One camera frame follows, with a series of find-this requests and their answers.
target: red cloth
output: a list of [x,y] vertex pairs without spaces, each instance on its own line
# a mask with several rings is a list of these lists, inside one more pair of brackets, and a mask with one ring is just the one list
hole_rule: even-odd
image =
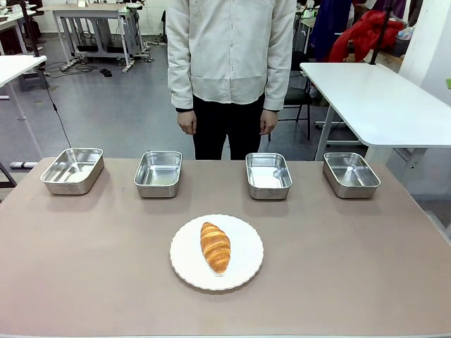
[[[347,46],[350,40],[354,42],[355,61],[360,62],[363,60],[371,49],[376,48],[384,18],[384,12],[366,12],[359,22],[346,30],[333,44],[329,62],[343,62],[349,56],[350,53]],[[381,48],[393,46],[396,42],[397,33],[403,28],[404,25],[402,23],[388,21]]]

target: white shirt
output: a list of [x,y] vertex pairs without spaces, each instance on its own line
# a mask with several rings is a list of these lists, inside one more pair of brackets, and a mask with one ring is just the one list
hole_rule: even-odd
[[168,0],[168,86],[176,108],[192,95],[223,104],[283,107],[296,0]]
[[[367,7],[368,9],[373,9],[374,4],[377,2],[378,0],[366,0],[365,4],[363,4],[365,7]],[[350,10],[350,16],[348,18],[349,19],[353,19],[354,18],[354,5],[351,4],[351,10]]]

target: stainless steel tray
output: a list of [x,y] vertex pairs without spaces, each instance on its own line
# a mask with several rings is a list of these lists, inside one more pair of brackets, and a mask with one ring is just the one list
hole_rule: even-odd
[[369,199],[381,185],[368,163],[356,153],[324,154],[323,171],[342,199]]
[[104,168],[104,152],[95,148],[69,148],[45,170],[41,182],[55,195],[84,195]]
[[280,154],[246,156],[249,194],[253,199],[286,199],[292,185],[285,158]]
[[136,171],[138,193],[146,199],[177,195],[182,170],[182,154],[177,151],[148,151]]

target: plate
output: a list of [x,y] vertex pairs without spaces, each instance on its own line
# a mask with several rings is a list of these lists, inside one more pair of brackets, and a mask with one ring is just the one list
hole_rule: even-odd
[[[205,222],[219,227],[230,240],[230,262],[222,275],[210,268],[202,253],[200,231]],[[263,262],[263,244],[249,223],[229,215],[206,215],[178,230],[169,255],[184,281],[200,289],[220,291],[239,287],[255,276]]]

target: croissant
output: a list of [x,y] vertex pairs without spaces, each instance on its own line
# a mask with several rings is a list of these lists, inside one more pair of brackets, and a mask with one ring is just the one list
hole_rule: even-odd
[[230,261],[230,240],[211,223],[204,223],[200,231],[200,246],[206,262],[216,273],[224,273]]

